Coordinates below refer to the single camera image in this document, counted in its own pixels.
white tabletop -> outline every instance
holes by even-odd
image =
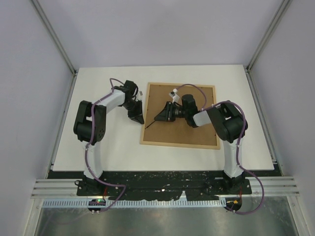
[[[110,90],[109,78],[134,81],[143,91],[148,82],[214,85],[217,102],[231,100],[242,107],[248,121],[243,141],[243,166],[250,170],[273,170],[273,163],[242,65],[129,66],[80,68],[59,144],[54,171],[83,171],[84,150],[73,133],[82,100],[96,101]],[[220,150],[141,145],[141,125],[127,117],[125,108],[115,108],[106,119],[101,141],[105,171],[203,171],[222,170]]]

gray wall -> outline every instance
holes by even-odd
[[[312,224],[315,223],[314,12],[314,0],[294,0],[252,74],[283,170],[295,177]]]
[[[76,68],[248,64],[281,0],[40,0]]]
[[[29,1],[1,1],[0,18],[0,234],[20,236],[71,74]]]

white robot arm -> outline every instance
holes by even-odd
[[[193,96],[186,94],[182,96],[182,105],[175,101],[167,102],[164,109],[155,117],[155,121],[172,122],[176,118],[185,118],[187,124],[193,128],[212,123],[219,138],[223,140],[225,157],[223,178],[227,182],[227,187],[235,186],[244,180],[240,165],[242,165],[242,142],[245,132],[238,144],[244,122],[241,113],[232,102],[221,102],[219,106],[198,111]]]
[[[94,137],[87,150],[89,167],[94,175],[99,178],[102,173],[100,141],[103,139],[106,130],[106,115],[118,106],[123,106],[128,110],[128,117],[140,124],[144,124],[142,115],[142,101],[137,98],[138,87],[132,81],[126,81],[123,86],[113,87],[105,99],[99,101],[94,106]],[[92,102],[82,101],[79,105],[73,131],[78,140],[82,142],[85,149],[90,142],[92,135],[92,121],[88,117],[92,116]],[[94,179],[94,176],[85,166],[84,175]]]

purple cable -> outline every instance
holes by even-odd
[[[48,223],[51,221],[52,217],[53,217],[53,213],[52,213],[52,214],[48,217],[48,219],[46,220],[46,222],[45,222],[45,224],[44,224],[44,226],[43,226],[43,229],[41,230],[39,236],[43,236],[43,235],[44,235],[45,230],[46,230],[46,228],[47,228],[47,226],[48,226]]]
[[[91,174],[91,175],[93,176],[93,178],[96,179],[98,182],[100,182],[100,183],[102,183],[102,184],[104,184],[104,185],[107,185],[107,186],[111,186],[111,187],[123,187],[122,192],[121,192],[121,193],[119,194],[119,196],[115,199],[115,201],[113,201],[112,204],[109,205],[108,207],[102,208],[102,209],[100,210],[100,212],[107,211],[109,208],[111,208],[111,207],[122,197],[122,195],[124,194],[124,192],[125,192],[125,190],[126,190],[126,185],[124,185],[124,184],[111,184],[111,183],[106,183],[106,182],[100,180],[99,178],[97,178],[96,175],[93,173],[93,171],[91,170],[91,168],[90,168],[90,166],[89,166],[89,163],[88,163],[88,151],[87,151],[87,150],[85,150],[85,163],[86,163],[86,165],[87,165],[87,167],[88,167],[88,170],[89,170],[90,174]]]
[[[110,78],[110,79],[109,79],[109,82],[110,82],[110,85],[111,85],[111,87],[112,87],[112,92],[114,92],[113,80],[115,80],[115,81],[117,81],[117,82],[121,83],[122,85],[124,85],[124,83],[123,83],[123,82],[121,82],[120,80],[118,80],[118,79],[114,79],[114,78]]]
[[[260,181],[260,179],[254,173],[250,172],[249,170],[246,170],[243,166],[240,165],[240,161],[239,161],[239,144],[241,142],[243,133],[245,132],[245,128],[246,128],[246,119],[245,119],[245,114],[244,114],[242,108],[239,105],[237,105],[236,103],[234,103],[234,102],[224,101],[224,102],[219,102],[219,103],[217,103],[217,104],[215,104],[215,105],[213,105],[211,107],[208,107],[205,110],[211,109],[213,107],[216,107],[216,106],[224,104],[224,103],[232,104],[234,107],[236,107],[241,112],[242,117],[243,117],[243,127],[242,127],[242,131],[241,131],[240,137],[237,140],[237,146],[236,146],[236,163],[243,171],[245,171],[248,174],[250,174],[251,176],[255,177],[255,179],[259,182],[259,184],[261,186],[262,196],[261,196],[261,201],[260,201],[258,207],[256,209],[252,210],[252,211],[247,211],[247,212],[236,211],[235,212],[236,214],[239,214],[239,215],[247,215],[247,214],[251,214],[251,213],[254,213],[254,212],[258,211],[262,207],[262,204],[263,204],[264,199],[265,199],[265,190],[264,190],[264,186],[263,186],[262,182]],[[226,208],[229,211],[233,211],[233,209],[231,209],[231,208],[228,208],[228,207],[226,207]]]
[[[203,104],[203,106],[202,106],[202,108],[201,108],[201,110],[203,111],[204,108],[205,108],[205,106],[207,105],[207,96],[206,96],[206,94],[204,93],[204,91],[202,91],[202,90],[201,90],[200,88],[198,88],[196,85],[192,85],[192,84],[183,84],[183,85],[178,86],[176,89],[179,90],[180,88],[182,88],[182,87],[184,87],[184,86],[193,86],[194,88],[198,89],[198,90],[202,93],[203,97],[205,98],[205,103]]]
[[[68,222],[59,222],[59,221],[55,221],[55,220],[51,220],[51,222],[53,222],[53,224],[55,224],[55,225],[69,225],[69,224],[73,223],[74,221],[77,221],[78,219],[80,219],[82,216],[85,216],[89,213],[90,213],[89,211],[82,213],[81,215],[78,215],[77,217],[75,217],[74,219],[72,219]]]

